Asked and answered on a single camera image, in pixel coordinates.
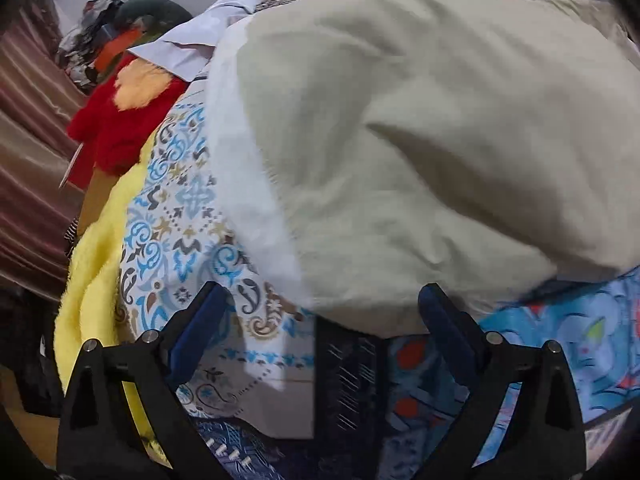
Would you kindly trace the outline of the red plush toy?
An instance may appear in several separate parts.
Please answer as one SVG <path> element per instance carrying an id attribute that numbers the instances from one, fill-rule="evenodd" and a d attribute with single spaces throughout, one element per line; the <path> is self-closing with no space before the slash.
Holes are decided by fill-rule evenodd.
<path id="1" fill-rule="evenodd" d="M 120 177 L 134 166 L 151 133 L 189 84 L 160 66 L 126 53 L 67 126 L 79 152 L 67 181 L 84 190 L 93 171 Z"/>

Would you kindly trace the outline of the orange box on pile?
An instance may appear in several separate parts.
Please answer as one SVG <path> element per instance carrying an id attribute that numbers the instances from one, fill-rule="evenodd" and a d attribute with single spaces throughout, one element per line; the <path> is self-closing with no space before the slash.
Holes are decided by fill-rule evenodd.
<path id="1" fill-rule="evenodd" d="M 115 39 L 107 41 L 98 56 L 93 62 L 93 68 L 100 74 L 104 73 L 117 55 L 122 54 L 131 47 L 142 36 L 142 31 L 138 28 L 130 28 L 122 32 Z"/>

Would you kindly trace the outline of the dark green stuffed cushion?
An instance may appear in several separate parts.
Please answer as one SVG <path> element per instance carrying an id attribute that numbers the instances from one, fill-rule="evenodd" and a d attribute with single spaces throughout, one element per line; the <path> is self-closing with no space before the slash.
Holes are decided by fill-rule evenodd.
<path id="1" fill-rule="evenodd" d="M 116 11 L 113 24 L 118 30 L 141 24 L 145 32 L 159 34 L 191 18 L 188 10 L 171 0 L 126 0 Z"/>

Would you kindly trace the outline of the white and beige jacket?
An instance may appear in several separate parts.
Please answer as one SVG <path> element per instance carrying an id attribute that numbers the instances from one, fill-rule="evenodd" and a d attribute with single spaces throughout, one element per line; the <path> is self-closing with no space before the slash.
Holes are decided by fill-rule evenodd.
<path id="1" fill-rule="evenodd" d="M 298 0 L 230 26 L 205 132 L 222 211 L 295 304 L 418 332 L 639 262 L 639 52 L 596 0 Z"/>

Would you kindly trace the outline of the yellow fleece blanket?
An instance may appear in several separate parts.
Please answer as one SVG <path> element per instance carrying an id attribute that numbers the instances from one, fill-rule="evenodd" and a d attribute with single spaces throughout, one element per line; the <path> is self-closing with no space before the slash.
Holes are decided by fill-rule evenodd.
<path id="1" fill-rule="evenodd" d="M 126 211 L 142 190 L 153 144 L 150 136 L 139 161 L 114 184 L 99 217 L 82 234 L 70 258 L 53 337 L 55 363 L 64 389 L 70 384 L 86 340 L 95 339 L 104 347 L 120 344 L 116 302 Z"/>

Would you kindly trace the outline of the striped red curtain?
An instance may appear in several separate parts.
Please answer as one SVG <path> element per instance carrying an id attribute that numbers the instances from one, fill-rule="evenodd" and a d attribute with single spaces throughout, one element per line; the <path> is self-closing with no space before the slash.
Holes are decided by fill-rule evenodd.
<path id="1" fill-rule="evenodd" d="M 62 183 L 76 144 L 66 134 L 85 95 L 54 55 L 53 0 L 12 0 L 1 19 L 1 276 L 50 299 L 67 275 L 64 234 L 81 190 Z"/>

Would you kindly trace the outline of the white shirt on bed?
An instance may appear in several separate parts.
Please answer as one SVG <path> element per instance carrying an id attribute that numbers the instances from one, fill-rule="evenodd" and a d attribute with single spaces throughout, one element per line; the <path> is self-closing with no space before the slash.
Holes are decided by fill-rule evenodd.
<path id="1" fill-rule="evenodd" d="M 253 14 L 263 1 L 216 0 L 195 18 L 129 52 L 183 81 L 194 81 L 209 63 L 224 32 Z"/>

